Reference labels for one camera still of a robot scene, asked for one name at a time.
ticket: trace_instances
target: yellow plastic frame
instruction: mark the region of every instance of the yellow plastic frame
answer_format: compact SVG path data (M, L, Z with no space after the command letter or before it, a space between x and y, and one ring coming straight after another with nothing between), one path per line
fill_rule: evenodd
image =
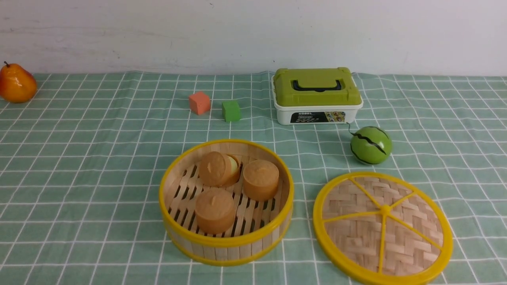
M391 180L395 183L401 184L405 186L407 189L411 190L412 192L402 199L396 201L392 205L379 205L377 201L375 201L372 196L362 187L360 186L353 178L355 177L364 177L364 176L372 176L372 177L378 177L380 179L386 179ZM323 219L322 218L322 210L323 210L323 203L328 195L328 193L335 187L337 184L343 182L344 180L351 180L356 186L358 186L359 189L361 189L372 201L373 203L379 208L378 211L374 212L361 212L361 213L352 213L347 215L342 215L330 219ZM433 245L436 245L440 250L441 253L437 260L426 270L421 271L417 274L408 275L408 276L392 276L392 275L384 275L381 273L382 268L382 258L384 256L384 238L385 238L385 223L387 217L392 218L393 216L389 213L390 209L399 205L402 201L409 198L413 195L419 195L421 199L423 199L428 205L431 207L431 209L435 212L437 215L437 218L440 221L440 224L442 225L442 231L443 231L443 245L439 246L438 244L435 244L432 240L425 237L421 233L419 233L417 230L413 229L403 221L394 218L395 221L401 223L405 227L408 227L410 230L427 240ZM371 270L368 270L354 261L350 260L345 254L343 254L337 247L333 244L331 241L331 238L326 233L324 224L329 221L336 221L339 219L346 219L350 217L357 217L357 216L366 216L366 215L382 215L382 233L381 233L381 244L380 244L380 257L379 257L379 272L374 272ZM315 200L315 206L313 208L313 226L315 229L315 234L317 237L317 240L322 247L325 254L328 256L328 258L331 260L331 262L336 265L338 268L340 268L343 272L348 274L353 279L362 282L364 284L371 284L371 285L424 285L428 284L432 280L438 277L438 275L445 269L447 264L449 263L449 260L452 256L453 251L453 240L452 240L452 232L451 227L449 225L449 222L447 218L445 217L444 213L440 210L440 208L437 206L435 202L431 200L426 194L424 194L422 191L417 189L411 184L408 184L407 182L400 180L398 178L376 173L376 172L354 172L354 173L348 173L341 175L339 177L334 178L333 180L329 181L321 190L321 192L318 194L316 200Z
M202 148L202 147L205 147L208 145L220 144L220 143L240 143L240 144L247 144L247 145L254 146L256 148L260 148L260 149L264 150L265 152L271 154L273 157L275 157L276 160L283 167L283 170L287 173L287 177L288 177L288 181L289 181L289 190L288 190L288 196L287 196L287 201L286 201L285 205L283 206L280 213L272 221L265 224L262 228L258 229L257 231L254 231L254 232L251 232L251 233L248 233L245 235L241 235L241 236L220 237L220 238L196 234L196 233L193 233L193 232L185 229L180 224L178 224L169 215L168 209L165 206L165 203L164 203L164 181L167 179L167 176L172 171L172 169L187 154L189 154L199 148ZM197 145L197 146L194 146L194 147L188 149L187 151L183 152L180 156L178 156L171 163L169 168L167 168L167 170L164 173L164 176L162 177L161 184L159 187L159 206L160 206L160 211L162 212L162 220L164 222L164 227L165 227L166 232L169 235L169 237L171 239L173 239L170 232L169 232L169 228L170 228L171 230L175 231L176 233L181 235L183 238L186 238L191 242L195 242L195 243L198 243L203 246L212 246L212 247L242 246L242 245L253 243L259 239L262 239L266 235L271 234L271 232L274 229L276 229L278 226L280 226L283 223L283 221L285 220L285 218L289 214L292 213L293 200L294 200L294 181L293 181L291 172L289 171L285 162L278 155L276 155L273 151L271 151L269 148L267 148L263 145L257 144L255 142L248 141L248 140L242 140L242 139L211 140L211 141L202 143L200 145ZM237 259L237 260L230 260L230 261L209 260L209 259L205 259L205 258L199 257L197 255L194 255L194 254L188 252L180 244L177 244L177 242L174 242L174 240L173 240L173 243L182 253L184 253L186 256L188 256L189 258L191 258L195 261L198 261L198 262L201 262L204 264L208 264L208 265L214 265L214 266L236 266L236 265L241 265L241 264L245 264L245 263L251 262L253 260L256 260L256 259L264 256L265 254L267 254L271 250L273 250L273 248L275 248L280 243L280 241L283 239L283 237L285 236L287 229L289 228L289 226L291 224L291 220L292 219L289 219L286 229L282 232L282 234L279 236L279 238L275 242L273 242L269 247L265 248L264 250L260 251L259 253L255 254L255 255L252 255L252 256L244 258L244 259Z

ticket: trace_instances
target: bamboo steamer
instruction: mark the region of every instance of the bamboo steamer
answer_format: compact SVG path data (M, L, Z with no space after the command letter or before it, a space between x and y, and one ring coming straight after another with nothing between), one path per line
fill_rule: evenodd
M331 180L315 200L313 223L329 259L363 284L428 284L452 255L451 228L438 206L380 173Z
M267 160L279 171L273 198L255 201L243 192L243 175L229 186L210 187L199 177L201 159L217 151L232 155L239 169ZM208 234L197 225L196 200L204 191L220 188L232 196L234 223L221 234ZM174 245L195 261L215 266L248 263L271 251L285 235L293 211L294 183L285 163L268 148L240 139L205 142L181 154L166 170L159 189L164 227Z

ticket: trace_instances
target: green lid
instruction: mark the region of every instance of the green lid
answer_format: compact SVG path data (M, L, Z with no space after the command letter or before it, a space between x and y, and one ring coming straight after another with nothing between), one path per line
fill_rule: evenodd
M280 106L359 105L361 95L350 70L339 68L281 68L273 77Z

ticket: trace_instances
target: box label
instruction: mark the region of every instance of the box label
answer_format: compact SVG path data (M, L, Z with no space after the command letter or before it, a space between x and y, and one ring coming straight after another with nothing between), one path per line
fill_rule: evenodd
M291 116L291 123L344 123L345 112L296 112Z

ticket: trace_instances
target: foam block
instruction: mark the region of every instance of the foam block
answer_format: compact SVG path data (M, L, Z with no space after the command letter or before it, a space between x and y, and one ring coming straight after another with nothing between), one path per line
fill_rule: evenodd
M222 102L222 115L226 122L241 120L241 109L236 100Z
M211 100L209 100L208 95L202 91L190 95L189 104L190 109L198 115L202 115L211 109Z

